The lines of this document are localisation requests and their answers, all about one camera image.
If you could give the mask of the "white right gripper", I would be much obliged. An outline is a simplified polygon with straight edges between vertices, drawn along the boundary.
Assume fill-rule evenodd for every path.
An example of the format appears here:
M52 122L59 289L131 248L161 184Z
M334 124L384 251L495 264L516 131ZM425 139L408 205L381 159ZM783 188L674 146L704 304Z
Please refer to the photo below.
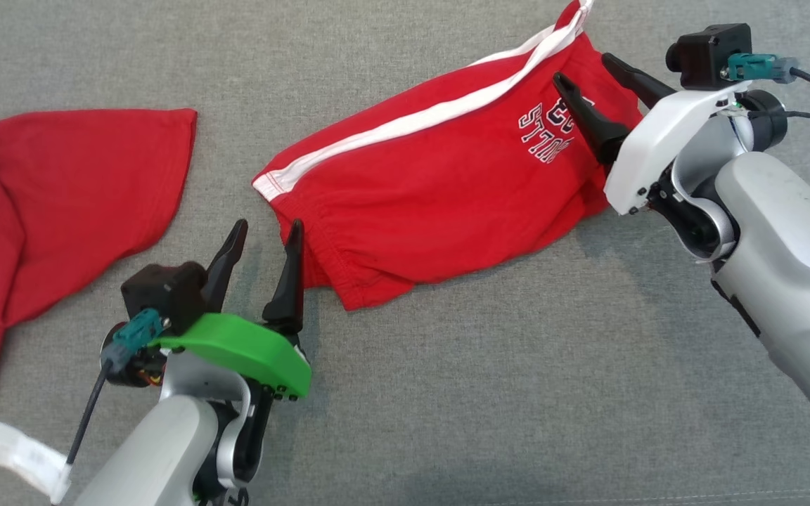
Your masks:
M601 62L607 72L553 75L558 96L552 125L585 141L599 164L612 164L605 197L618 214L627 215L643 206L650 186L711 115L729 107L752 81L717 91L677 92L614 54L604 53ZM627 90L650 110L631 132L633 95Z

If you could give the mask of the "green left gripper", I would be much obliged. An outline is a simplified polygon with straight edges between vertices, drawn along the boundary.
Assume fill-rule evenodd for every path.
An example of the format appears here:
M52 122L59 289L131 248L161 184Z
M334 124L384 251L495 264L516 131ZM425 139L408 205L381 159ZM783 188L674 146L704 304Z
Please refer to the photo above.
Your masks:
M284 266L271 301L262 311L263 325L221 313L229 279L242 256L248 222L237 220L219 248L203 286L207 311L181 335L165 332L152 342L170 350L161 397L192 395L230 401L253 401L248 381L268 387L283 399L305 399L312 370L301 349L284 335L298 335L304 325L304 224L295 220L284 245Z

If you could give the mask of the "red shorts with white stripe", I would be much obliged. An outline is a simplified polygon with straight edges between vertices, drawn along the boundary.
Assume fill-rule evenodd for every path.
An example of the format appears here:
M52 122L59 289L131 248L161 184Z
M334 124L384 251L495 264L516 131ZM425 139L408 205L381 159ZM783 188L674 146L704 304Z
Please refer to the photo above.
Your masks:
M347 311L545 249L607 210L605 167L553 84L563 73L633 127L637 98L571 0L520 47L418 84L303 138L252 180L282 233L304 228L304 284Z

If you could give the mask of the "red white-trimmed basketball jersey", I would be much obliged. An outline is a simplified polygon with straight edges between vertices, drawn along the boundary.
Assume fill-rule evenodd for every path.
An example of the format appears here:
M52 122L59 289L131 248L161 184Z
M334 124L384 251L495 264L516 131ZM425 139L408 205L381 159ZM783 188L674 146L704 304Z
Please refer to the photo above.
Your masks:
M197 119L189 108L0 119L0 350L10 327L161 239L182 199Z

